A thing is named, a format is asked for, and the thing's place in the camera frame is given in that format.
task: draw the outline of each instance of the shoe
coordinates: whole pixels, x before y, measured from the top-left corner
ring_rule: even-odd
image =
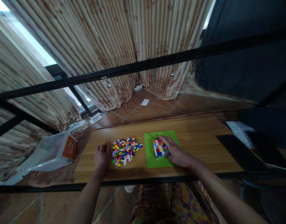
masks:
[[[129,194],[134,191],[134,188],[135,188],[135,187],[136,187],[136,185],[124,186],[125,191],[126,191],[127,193],[129,193]]]

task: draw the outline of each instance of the forearm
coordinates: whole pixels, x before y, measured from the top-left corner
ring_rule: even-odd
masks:
[[[193,171],[210,195],[227,223],[267,223],[247,203],[230,191],[218,176],[197,161]]]
[[[98,168],[95,170],[93,176],[74,204],[66,223],[89,224],[92,222],[104,173],[105,168]]]

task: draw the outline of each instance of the window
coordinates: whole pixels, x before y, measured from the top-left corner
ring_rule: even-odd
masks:
[[[208,23],[209,23],[209,20],[210,20],[210,17],[211,17],[211,14],[212,14],[212,10],[213,10],[213,7],[214,7],[214,4],[215,4],[215,1],[216,0],[213,0],[212,3],[211,3],[211,6],[210,6],[210,9],[208,11],[208,14],[207,14],[207,17],[206,17],[206,20],[205,20],[205,24],[204,24],[204,27],[203,29],[206,29],[207,26],[208,26]]]
[[[27,48],[31,51],[34,57],[49,71],[49,73],[55,78],[59,79],[61,76],[59,73],[64,73],[55,60],[43,49],[38,41],[32,36],[32,34],[21,24],[21,22],[12,14],[7,6],[0,0],[0,14],[11,29],[19,36],[23,43],[26,44]],[[95,111],[97,107],[94,103],[86,96],[86,94],[78,87],[75,86],[80,97],[83,99],[87,107],[91,112]],[[63,88],[71,99],[73,104],[76,106],[80,113],[86,112],[84,107],[81,105],[76,96],[72,91],[66,87]]]
[[[56,64],[55,60],[52,59],[52,57],[41,47],[37,40],[29,33],[29,31],[21,24],[21,22],[12,14],[12,12],[1,0],[0,14],[43,66]]]

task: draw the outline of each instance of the tiled floor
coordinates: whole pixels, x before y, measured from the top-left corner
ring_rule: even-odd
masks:
[[[231,180],[225,180],[229,189],[239,195],[239,187]],[[137,203],[140,186],[129,194],[124,186],[102,187],[92,223],[129,223],[132,209]],[[63,223],[80,195],[77,192],[0,194],[0,223],[11,224],[53,224]]]
[[[141,106],[149,99],[147,106]],[[161,100],[142,90],[120,108],[102,115],[94,129],[210,110],[245,109],[247,103],[180,93],[175,100]],[[61,223],[80,192],[0,194],[0,223]],[[93,223],[129,223],[139,186],[132,194],[124,186],[100,190]]]
[[[142,106],[144,99],[149,103]],[[108,128],[121,124],[130,124],[159,118],[173,117],[183,114],[213,110],[235,110],[253,107],[252,104],[180,93],[175,100],[161,100],[156,96],[141,90],[120,108],[102,114],[102,119],[94,124],[94,129]]]

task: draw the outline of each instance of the pile of lego bricks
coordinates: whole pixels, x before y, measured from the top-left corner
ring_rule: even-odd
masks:
[[[164,142],[161,139],[153,140],[153,147],[156,158],[168,157],[169,155],[168,147],[164,144]]]
[[[143,144],[137,143],[137,139],[135,139],[134,136],[127,140],[118,139],[114,141],[112,147],[112,162],[116,166],[120,166],[121,163],[126,165],[127,161],[130,162],[141,147],[143,147]]]

